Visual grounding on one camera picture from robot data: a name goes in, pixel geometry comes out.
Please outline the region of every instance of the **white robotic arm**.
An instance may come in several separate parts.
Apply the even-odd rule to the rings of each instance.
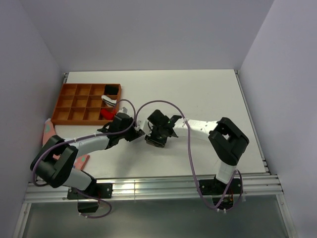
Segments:
[[[186,121],[190,126],[191,137],[211,142],[221,159],[213,186],[214,192],[221,194],[230,181],[249,140],[228,118],[222,118],[219,121],[191,119]],[[125,129],[127,130],[124,133],[115,133]],[[143,135],[146,135],[145,140],[148,144],[164,147],[168,137],[187,136],[188,128],[181,116],[168,118],[161,111],[155,110],[147,119],[133,122],[133,118],[127,114],[127,111],[122,110],[115,115],[113,122],[99,129],[94,136],[87,136],[87,139],[80,141],[73,138],[72,143],[53,149],[36,167],[35,164],[40,156],[49,148],[65,141],[57,135],[52,136],[34,159],[31,170],[35,170],[35,173],[52,187],[64,185],[95,196],[98,192],[96,179],[84,171],[74,169],[72,165],[75,159],[93,151],[109,149],[121,139],[132,141]],[[60,155],[60,159],[56,161],[53,154]]]

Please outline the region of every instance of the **pink towel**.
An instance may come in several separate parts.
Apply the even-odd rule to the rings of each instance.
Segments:
[[[51,119],[48,119],[46,120],[45,126],[44,126],[43,141],[42,141],[43,145],[45,145],[46,142],[49,140],[49,138],[52,137],[53,135],[56,135],[54,125],[51,122]],[[57,155],[53,155],[53,157],[57,160],[59,159],[59,156]],[[83,155],[76,158],[73,168],[76,168],[78,170],[83,170],[89,157],[90,155]]]

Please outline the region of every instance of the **white wall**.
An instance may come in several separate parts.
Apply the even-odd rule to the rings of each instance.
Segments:
[[[317,236],[317,1],[275,0],[240,79],[300,237]]]
[[[11,237],[62,74],[17,0],[0,1],[0,233]]]
[[[64,71],[239,69],[273,0],[21,0]]]

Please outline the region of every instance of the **orange sorting tray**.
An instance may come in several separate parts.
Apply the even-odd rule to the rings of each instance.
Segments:
[[[107,96],[120,100],[120,84],[63,84],[53,112],[52,123],[55,125],[104,125],[111,122],[100,114],[101,109],[109,112],[113,110],[101,99],[107,85],[118,88],[116,95]]]

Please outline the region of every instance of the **white tabletop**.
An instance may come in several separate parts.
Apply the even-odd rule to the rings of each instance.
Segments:
[[[132,101],[136,109],[150,100],[161,99],[176,104],[189,119],[212,121],[228,117],[250,140],[238,169],[242,173],[265,172],[233,70],[71,72],[67,83],[120,83],[121,98]],[[121,106],[132,115],[126,102]],[[155,109],[169,117],[178,114],[173,107],[156,103],[146,106],[138,118],[147,118]],[[101,126],[55,126],[61,137],[92,134],[98,128]],[[156,148],[146,144],[143,137],[132,142],[121,140],[109,150],[91,153],[84,170],[96,178],[188,176],[191,170],[186,141],[169,138],[165,148]],[[198,175],[216,173],[219,158],[209,142],[192,139],[192,155]]]

